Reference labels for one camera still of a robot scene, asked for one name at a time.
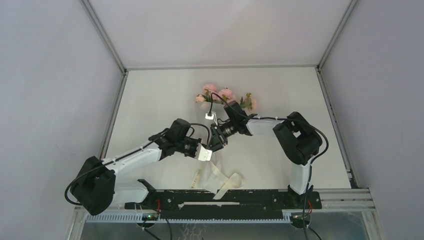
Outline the white wrapping paper sheet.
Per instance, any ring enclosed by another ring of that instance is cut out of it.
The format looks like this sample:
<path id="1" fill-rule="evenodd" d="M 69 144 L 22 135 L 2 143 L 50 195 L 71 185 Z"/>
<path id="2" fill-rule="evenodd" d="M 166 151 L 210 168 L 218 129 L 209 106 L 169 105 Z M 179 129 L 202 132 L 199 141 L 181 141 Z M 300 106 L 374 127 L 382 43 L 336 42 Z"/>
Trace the white wrapping paper sheet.
<path id="1" fill-rule="evenodd" d="M 197 102 L 195 104 L 195 113 L 198 123 L 201 123 L 207 127 L 210 127 L 214 122 L 211 120 L 205 119 L 205 114 L 210 111 L 209 102 Z M 210 161 L 201 162 L 198 166 L 197 172 L 195 173 L 193 182 L 194 188 L 206 190 L 214 194 L 222 188 L 222 186 L 227 182 L 221 176 L 217 176 L 213 170 L 218 169 L 220 173 L 224 173 L 224 166 L 222 164 L 222 155 L 221 152 L 214 153 Z"/>

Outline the pink flower two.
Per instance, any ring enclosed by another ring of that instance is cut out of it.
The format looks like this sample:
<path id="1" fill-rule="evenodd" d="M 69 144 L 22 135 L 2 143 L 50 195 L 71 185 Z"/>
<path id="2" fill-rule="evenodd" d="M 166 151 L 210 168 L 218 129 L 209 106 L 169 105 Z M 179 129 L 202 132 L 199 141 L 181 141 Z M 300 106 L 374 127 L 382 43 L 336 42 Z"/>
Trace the pink flower two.
<path id="1" fill-rule="evenodd" d="M 206 96 L 210 96 L 212 93 L 217 93 L 217 86 L 212 83 L 207 83 L 202 87 L 203 93 Z"/>

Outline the cream ribbon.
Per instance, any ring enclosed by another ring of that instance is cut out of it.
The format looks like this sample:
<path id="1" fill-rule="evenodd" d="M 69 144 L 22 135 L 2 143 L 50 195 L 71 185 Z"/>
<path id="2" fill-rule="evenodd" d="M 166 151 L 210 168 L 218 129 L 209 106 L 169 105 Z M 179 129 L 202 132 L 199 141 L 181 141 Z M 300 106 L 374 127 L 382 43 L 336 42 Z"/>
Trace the cream ribbon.
<path id="1" fill-rule="evenodd" d="M 238 172 L 233 172 L 230 176 L 225 175 L 221 155 L 213 153 L 210 161 L 199 165 L 189 189 L 207 191 L 213 194 L 213 200 L 221 200 L 229 190 L 238 190 L 245 183 L 245 178 Z"/>

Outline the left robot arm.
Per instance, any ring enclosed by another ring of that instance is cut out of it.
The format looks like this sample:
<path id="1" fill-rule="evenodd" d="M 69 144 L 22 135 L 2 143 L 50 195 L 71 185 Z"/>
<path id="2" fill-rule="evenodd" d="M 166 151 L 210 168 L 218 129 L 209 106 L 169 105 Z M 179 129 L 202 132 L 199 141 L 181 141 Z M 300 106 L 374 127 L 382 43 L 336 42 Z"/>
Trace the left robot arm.
<path id="1" fill-rule="evenodd" d="M 171 127 L 150 136 L 146 143 L 130 151 L 112 158 L 89 157 L 66 187 L 65 200 L 84 207 L 92 216 L 110 206 L 125 203 L 138 203 L 145 209 L 153 207 L 156 194 L 139 180 L 130 179 L 130 175 L 174 153 L 199 161 L 210 161 L 212 151 L 207 149 L 207 145 L 200 138 L 187 135 L 192 126 L 192 123 L 178 118 Z"/>

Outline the pink flower one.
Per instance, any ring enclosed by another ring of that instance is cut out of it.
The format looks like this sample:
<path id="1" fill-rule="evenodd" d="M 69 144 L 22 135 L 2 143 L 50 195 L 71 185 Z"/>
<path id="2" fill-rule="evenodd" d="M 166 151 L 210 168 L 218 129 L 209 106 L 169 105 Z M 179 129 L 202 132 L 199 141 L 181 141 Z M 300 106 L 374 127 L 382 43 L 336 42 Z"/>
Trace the pink flower one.
<path id="1" fill-rule="evenodd" d="M 235 97 L 233 91 L 230 90 L 229 88 L 221 89 L 218 92 L 218 95 L 228 103 L 236 100 L 236 97 Z"/>

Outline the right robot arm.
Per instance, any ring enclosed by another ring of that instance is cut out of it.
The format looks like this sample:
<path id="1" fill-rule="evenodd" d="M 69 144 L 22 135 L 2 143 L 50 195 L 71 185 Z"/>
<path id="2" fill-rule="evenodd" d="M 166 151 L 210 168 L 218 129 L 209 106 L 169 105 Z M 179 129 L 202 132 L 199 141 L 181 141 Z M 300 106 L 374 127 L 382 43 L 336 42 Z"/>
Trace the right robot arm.
<path id="1" fill-rule="evenodd" d="M 291 177 L 288 185 L 289 203 L 302 208 L 309 201 L 312 188 L 312 164 L 329 148 L 327 136 L 310 125 L 297 111 L 285 118 L 247 115 L 236 102 L 227 102 L 223 108 L 228 119 L 223 124 L 210 126 L 211 136 L 207 149 L 217 152 L 228 144 L 228 138 L 246 136 L 274 136 L 286 157 L 291 161 Z"/>

